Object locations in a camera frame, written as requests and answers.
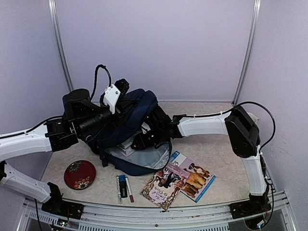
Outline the navy blue student backpack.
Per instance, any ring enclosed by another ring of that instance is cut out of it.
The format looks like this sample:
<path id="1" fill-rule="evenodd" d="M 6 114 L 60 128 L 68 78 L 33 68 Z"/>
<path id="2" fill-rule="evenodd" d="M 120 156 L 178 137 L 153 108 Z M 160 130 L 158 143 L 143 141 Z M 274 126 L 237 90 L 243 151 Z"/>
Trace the navy blue student backpack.
<path id="1" fill-rule="evenodd" d="M 115 128 L 108 125 L 85 143 L 93 153 L 99 155 L 104 167 L 111 163 L 115 169 L 130 176 L 155 173 L 165 168 L 169 162 L 172 151 L 170 141 L 156 147 L 135 150 L 127 157 L 121 154 L 117 147 L 126 141 L 132 145 L 133 139 L 141 134 L 141 125 L 145 118 L 158 106 L 157 98 L 152 91 L 143 89 L 133 90 L 127 93 L 126 97 L 135 105 L 128 112 L 124 126 Z"/>

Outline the white Designer Fate book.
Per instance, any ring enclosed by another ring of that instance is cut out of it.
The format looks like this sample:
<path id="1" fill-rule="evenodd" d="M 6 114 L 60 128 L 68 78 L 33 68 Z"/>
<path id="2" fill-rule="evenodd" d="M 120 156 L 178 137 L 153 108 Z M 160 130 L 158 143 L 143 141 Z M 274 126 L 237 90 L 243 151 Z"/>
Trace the white Designer Fate book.
<path id="1" fill-rule="evenodd" d="M 130 138 L 125 142 L 119 144 L 118 148 L 123 156 L 128 157 L 133 154 L 136 150 L 131 147 L 133 144 L 134 138 Z"/>

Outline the illustrated taming shrew book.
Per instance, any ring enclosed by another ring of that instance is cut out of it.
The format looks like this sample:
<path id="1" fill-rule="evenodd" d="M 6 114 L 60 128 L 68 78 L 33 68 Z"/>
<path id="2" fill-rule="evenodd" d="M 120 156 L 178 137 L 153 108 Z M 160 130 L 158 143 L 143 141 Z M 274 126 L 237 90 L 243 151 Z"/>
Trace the illustrated taming shrew book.
<path id="1" fill-rule="evenodd" d="M 183 169 L 169 165 L 156 172 L 151 180 L 141 190 L 140 196 L 167 211 L 189 177 Z"/>

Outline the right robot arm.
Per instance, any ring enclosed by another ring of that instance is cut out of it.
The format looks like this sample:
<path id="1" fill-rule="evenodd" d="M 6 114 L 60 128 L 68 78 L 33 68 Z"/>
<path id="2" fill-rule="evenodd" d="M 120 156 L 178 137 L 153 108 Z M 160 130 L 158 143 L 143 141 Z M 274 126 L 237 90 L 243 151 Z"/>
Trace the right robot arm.
<path id="1" fill-rule="evenodd" d="M 255 214 L 268 203 L 270 187 L 266 180 L 259 128 L 241 106 L 212 115 L 182 114 L 172 118 L 157 106 L 143 122 L 149 126 L 149 130 L 143 130 L 134 138 L 131 147 L 135 150 L 192 135 L 227 135 L 233 152 L 241 158 L 248 176 L 250 193 L 247 211 Z"/>

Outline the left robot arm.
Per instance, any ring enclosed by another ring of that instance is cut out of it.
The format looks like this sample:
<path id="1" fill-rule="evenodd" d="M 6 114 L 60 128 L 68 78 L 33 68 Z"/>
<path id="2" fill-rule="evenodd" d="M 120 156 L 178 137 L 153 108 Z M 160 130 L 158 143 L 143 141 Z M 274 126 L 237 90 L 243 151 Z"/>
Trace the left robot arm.
<path id="1" fill-rule="evenodd" d="M 122 103 L 127 87 L 107 87 L 100 105 L 91 102 L 86 89 L 63 97 L 64 114 L 53 116 L 29 130 L 0 137 L 0 185 L 47 203 L 57 214 L 67 210 L 67 202 L 57 185 L 35 180 L 7 163 L 7 159 L 33 153 L 57 152 L 89 141 L 103 127 L 115 123 L 125 113 Z"/>

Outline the black blue highlighter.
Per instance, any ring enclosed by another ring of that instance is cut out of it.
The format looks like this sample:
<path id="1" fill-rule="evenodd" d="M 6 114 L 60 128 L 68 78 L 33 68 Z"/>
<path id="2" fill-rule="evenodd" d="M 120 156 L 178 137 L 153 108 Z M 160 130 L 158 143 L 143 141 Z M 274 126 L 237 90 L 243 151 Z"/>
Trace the black blue highlighter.
<path id="1" fill-rule="evenodd" d="M 120 194 L 122 198 L 128 197 L 128 190 L 127 190 L 127 182 L 126 182 L 126 176 L 120 175 L 119 176 L 119 187 L 120 187 Z"/>

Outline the red floral plate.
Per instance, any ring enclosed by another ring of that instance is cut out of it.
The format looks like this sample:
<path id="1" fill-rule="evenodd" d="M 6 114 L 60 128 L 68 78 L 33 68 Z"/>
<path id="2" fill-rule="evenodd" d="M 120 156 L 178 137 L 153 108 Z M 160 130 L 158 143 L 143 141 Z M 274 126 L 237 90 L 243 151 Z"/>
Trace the red floral plate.
<path id="1" fill-rule="evenodd" d="M 71 163 L 64 172 L 64 182 L 70 189 L 84 190 L 96 178 L 95 166 L 87 160 L 78 160 Z"/>

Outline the red white marker pen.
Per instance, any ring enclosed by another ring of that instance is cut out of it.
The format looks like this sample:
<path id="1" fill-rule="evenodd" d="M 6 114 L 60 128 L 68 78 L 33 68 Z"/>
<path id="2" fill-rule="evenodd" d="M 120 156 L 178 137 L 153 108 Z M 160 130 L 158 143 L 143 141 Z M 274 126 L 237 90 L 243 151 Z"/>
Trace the red white marker pen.
<path id="1" fill-rule="evenodd" d="M 128 177 L 125 177 L 126 179 L 126 183 L 127 183 L 127 189 L 128 189 L 128 194 L 129 194 L 129 199 L 131 203 L 134 203 L 134 197 L 133 197 L 133 193 L 132 193 L 132 189 L 131 189 L 131 185 L 129 182 Z"/>

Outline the blue white booklet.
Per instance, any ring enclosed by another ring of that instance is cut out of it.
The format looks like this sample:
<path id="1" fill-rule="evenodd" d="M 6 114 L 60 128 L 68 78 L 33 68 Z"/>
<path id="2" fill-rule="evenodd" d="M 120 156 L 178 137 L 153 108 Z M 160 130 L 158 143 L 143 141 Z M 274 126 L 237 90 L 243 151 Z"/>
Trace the blue white booklet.
<path id="1" fill-rule="evenodd" d="M 189 177 L 182 187 L 181 192 L 198 203 L 207 189 L 211 186 L 216 176 L 178 151 L 175 151 L 171 155 L 170 162 L 189 173 Z"/>

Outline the floral ceramic mug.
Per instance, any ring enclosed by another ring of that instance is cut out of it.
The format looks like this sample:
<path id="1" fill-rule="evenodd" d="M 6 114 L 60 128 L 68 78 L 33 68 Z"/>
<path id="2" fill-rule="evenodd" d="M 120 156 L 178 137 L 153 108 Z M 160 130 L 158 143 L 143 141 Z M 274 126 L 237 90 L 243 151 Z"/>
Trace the floral ceramic mug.
<path id="1" fill-rule="evenodd" d="M 251 119 L 253 120 L 254 123 L 258 123 L 259 122 L 259 118 L 254 115 L 253 113 L 248 112 L 248 115 L 251 117 Z"/>

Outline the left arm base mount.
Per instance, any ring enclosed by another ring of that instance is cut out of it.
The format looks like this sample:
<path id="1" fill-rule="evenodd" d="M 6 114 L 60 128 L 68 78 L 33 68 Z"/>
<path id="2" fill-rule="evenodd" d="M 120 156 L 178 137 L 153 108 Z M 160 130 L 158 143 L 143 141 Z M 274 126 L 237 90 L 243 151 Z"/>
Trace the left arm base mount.
<path id="1" fill-rule="evenodd" d="M 51 191 L 50 199 L 42 204 L 41 210 L 62 217 L 81 219 L 84 205 L 64 200 L 57 185 L 51 182 L 47 185 Z"/>

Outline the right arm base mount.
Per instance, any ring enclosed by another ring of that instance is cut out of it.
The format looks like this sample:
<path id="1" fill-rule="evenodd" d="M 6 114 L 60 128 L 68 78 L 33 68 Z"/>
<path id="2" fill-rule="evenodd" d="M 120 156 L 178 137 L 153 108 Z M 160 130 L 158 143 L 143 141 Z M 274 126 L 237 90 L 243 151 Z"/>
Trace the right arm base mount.
<path id="1" fill-rule="evenodd" d="M 230 212 L 233 219 L 244 218 L 271 210 L 268 193 L 262 196 L 249 194 L 249 199 L 230 204 Z"/>

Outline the aluminium front rail frame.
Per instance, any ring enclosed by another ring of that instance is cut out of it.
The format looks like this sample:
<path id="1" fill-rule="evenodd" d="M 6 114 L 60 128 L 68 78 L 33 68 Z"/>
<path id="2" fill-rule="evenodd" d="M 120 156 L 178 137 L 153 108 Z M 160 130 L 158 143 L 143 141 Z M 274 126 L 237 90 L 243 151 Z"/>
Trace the aluminium front rail frame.
<path id="1" fill-rule="evenodd" d="M 155 207 L 82 204 L 81 218 L 70 218 L 62 228 L 57 224 L 61 216 L 41 211 L 32 199 L 25 199 L 16 230 L 39 230 L 39 219 L 45 230 L 54 227 L 64 231 L 246 231 L 249 220 L 261 217 L 255 214 L 233 218 L 230 203 L 172 207 L 168 211 Z"/>

